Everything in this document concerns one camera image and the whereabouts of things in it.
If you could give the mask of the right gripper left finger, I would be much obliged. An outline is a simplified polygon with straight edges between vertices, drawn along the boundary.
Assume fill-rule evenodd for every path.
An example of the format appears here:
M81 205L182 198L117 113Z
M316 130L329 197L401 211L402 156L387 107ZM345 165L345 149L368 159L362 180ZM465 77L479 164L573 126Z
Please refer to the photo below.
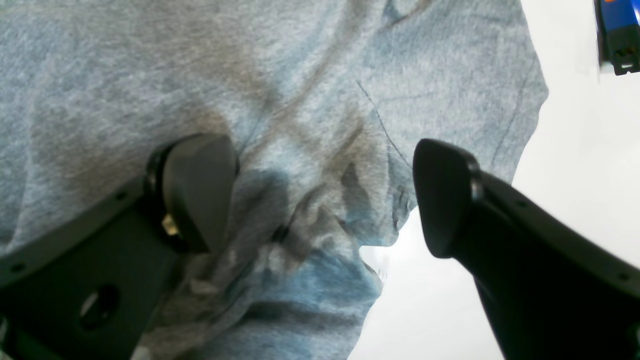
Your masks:
M1 259L1 353L130 360L187 255L219 256L237 175L231 139L158 148L146 173Z

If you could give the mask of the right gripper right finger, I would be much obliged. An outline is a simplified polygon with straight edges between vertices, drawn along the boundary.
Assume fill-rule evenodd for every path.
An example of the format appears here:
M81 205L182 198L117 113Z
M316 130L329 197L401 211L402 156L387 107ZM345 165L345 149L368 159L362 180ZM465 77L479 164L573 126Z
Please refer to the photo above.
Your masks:
M425 243L472 276L506 360L637 360L639 269L483 171L421 139L413 183Z

